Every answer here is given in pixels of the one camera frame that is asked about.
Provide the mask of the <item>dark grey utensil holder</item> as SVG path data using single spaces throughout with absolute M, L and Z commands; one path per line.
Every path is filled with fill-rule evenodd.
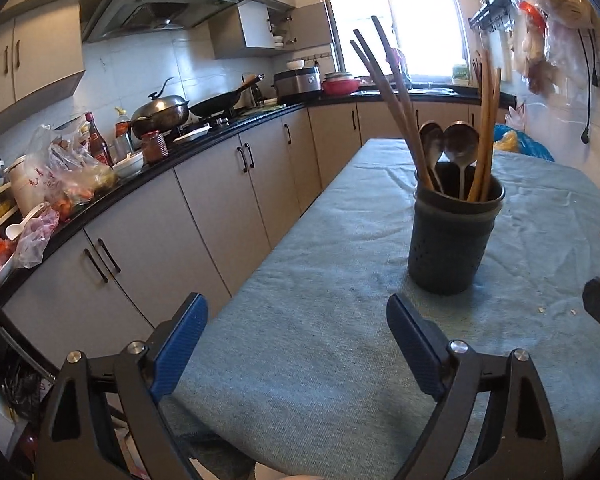
M 505 188 L 492 178 L 485 200 L 466 202 L 460 199 L 460 168 L 438 162 L 436 173 L 441 188 L 416 188 L 407 271 L 427 292 L 451 296 L 464 292 L 474 280 Z

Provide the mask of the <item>white plastic spoon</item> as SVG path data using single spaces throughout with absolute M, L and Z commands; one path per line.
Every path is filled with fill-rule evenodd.
M 49 203 L 43 202 L 34 206 L 19 223 L 11 224 L 5 230 L 5 235 L 10 242 L 14 242 L 18 237 L 20 237 L 27 223 L 36 218 L 42 212 L 50 206 Z

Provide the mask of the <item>grey-green table cloth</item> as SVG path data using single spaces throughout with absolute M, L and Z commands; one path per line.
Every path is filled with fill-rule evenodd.
M 366 143 L 160 404 L 221 479 L 573 478 L 600 461 L 600 190 L 498 153 L 490 200 Z

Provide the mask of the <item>white plastic bag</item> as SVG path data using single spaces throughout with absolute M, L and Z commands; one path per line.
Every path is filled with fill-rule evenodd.
M 49 203 L 65 222 L 97 196 L 114 187 L 117 176 L 91 155 L 79 131 L 62 134 L 50 125 L 35 129 L 24 159 L 24 171 L 40 202 Z

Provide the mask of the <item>white bowl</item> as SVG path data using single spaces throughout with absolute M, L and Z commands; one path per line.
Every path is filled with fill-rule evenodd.
M 114 170 L 119 179 L 129 179 L 143 169 L 144 163 L 144 154 L 142 152 L 135 152 L 114 164 L 112 170 Z

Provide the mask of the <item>soy sauce bottle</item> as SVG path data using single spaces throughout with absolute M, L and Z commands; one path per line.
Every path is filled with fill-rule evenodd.
M 112 166 L 112 159 L 109 153 L 108 144 L 100 134 L 92 112 L 85 113 L 85 119 L 88 123 L 88 143 L 90 144 L 90 153 L 104 165 Z

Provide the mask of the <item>oil bottle yellow cap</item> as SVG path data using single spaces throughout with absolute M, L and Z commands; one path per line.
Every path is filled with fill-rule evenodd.
M 116 106 L 114 109 L 118 114 L 116 124 L 114 125 L 114 147 L 116 148 L 117 159 L 122 160 L 133 153 L 131 119 L 122 107 Z

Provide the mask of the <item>blue plastic bag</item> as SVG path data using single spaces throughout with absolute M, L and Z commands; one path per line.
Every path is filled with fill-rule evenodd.
M 508 125 L 496 124 L 494 127 L 494 142 L 501 139 L 504 133 L 508 130 L 515 130 L 518 136 L 519 152 L 518 154 L 527 155 L 539 159 L 549 160 L 554 162 L 554 157 L 550 151 L 542 143 L 535 141 L 531 136 L 520 130 L 516 130 Z

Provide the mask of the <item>yellow plastic bag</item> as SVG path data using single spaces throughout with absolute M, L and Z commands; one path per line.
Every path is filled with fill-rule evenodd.
M 500 140 L 493 143 L 493 147 L 502 152 L 518 153 L 518 136 L 515 130 L 508 130 L 503 134 Z

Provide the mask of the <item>red lidded jar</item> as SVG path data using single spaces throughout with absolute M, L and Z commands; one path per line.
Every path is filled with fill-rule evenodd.
M 166 141 L 164 140 L 162 133 L 158 130 L 144 134 L 140 139 L 140 144 L 142 144 L 142 151 L 146 164 L 155 164 L 169 155 Z

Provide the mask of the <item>dark wooden spoon front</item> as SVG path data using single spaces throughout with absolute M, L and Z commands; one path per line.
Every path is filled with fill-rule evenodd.
M 450 162 L 460 168 L 460 190 L 458 198 L 466 198 L 465 174 L 468 166 L 477 160 L 479 133 L 466 122 L 454 122 L 443 133 L 443 153 Z

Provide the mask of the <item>dark wooden spoon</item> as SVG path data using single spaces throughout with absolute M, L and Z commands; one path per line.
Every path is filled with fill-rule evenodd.
M 422 149 L 426 159 L 428 172 L 434 181 L 434 189 L 443 192 L 441 180 L 437 174 L 437 163 L 444 147 L 443 130 L 436 122 L 426 122 L 419 129 Z
M 458 198 L 466 198 L 465 174 L 468 166 L 477 160 L 479 133 L 466 122 L 454 122 L 443 133 L 443 153 L 450 162 L 460 168 L 460 190 Z

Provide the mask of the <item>dark wooden spoon back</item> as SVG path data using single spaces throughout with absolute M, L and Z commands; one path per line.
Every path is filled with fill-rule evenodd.
M 443 192 L 441 180 L 437 174 L 437 163 L 444 147 L 443 130 L 436 122 L 426 122 L 419 129 L 422 149 L 426 159 L 428 172 L 434 181 L 434 189 Z

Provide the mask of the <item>steel wok with lid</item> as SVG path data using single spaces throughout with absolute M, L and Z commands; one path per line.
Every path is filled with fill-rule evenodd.
M 161 89 L 152 92 L 148 96 L 148 102 L 132 114 L 131 129 L 138 140 L 155 131 L 169 132 L 187 122 L 189 118 L 188 101 L 177 94 L 164 95 L 164 90 L 170 80 L 171 77 L 166 79 Z

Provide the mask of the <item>black frying pan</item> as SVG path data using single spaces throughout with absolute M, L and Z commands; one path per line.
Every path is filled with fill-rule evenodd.
M 188 109 L 193 115 L 199 118 L 209 118 L 215 114 L 227 112 L 237 104 L 242 92 L 253 87 L 263 78 L 263 74 L 257 74 L 245 81 L 237 89 L 219 94 L 218 96 L 212 96 L 212 98 L 196 103 Z

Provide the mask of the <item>red pot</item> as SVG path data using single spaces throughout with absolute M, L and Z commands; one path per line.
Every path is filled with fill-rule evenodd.
M 326 96 L 348 96 L 360 88 L 360 80 L 350 73 L 329 73 L 322 83 Z

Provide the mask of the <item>silver rice cooker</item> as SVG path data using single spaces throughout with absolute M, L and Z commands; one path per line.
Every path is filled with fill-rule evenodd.
M 295 103 L 314 98 L 322 91 L 321 74 L 316 66 L 286 70 L 274 75 L 273 87 L 279 103 Z

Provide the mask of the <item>hanging plastic bags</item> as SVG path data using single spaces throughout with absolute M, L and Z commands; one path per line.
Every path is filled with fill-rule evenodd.
M 548 96 L 567 84 L 590 86 L 591 60 L 585 39 L 593 29 L 588 0 L 510 0 L 517 12 L 514 69 L 530 92 Z

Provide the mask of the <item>range hood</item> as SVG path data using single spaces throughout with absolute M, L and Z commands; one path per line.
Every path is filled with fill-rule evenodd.
M 191 29 L 242 0 L 102 0 L 84 27 L 92 44 L 114 38 Z

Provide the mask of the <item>black wall rack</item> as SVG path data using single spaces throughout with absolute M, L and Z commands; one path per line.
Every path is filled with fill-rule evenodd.
M 510 0 L 484 0 L 482 7 L 469 20 L 471 30 L 495 32 L 512 26 L 512 2 Z

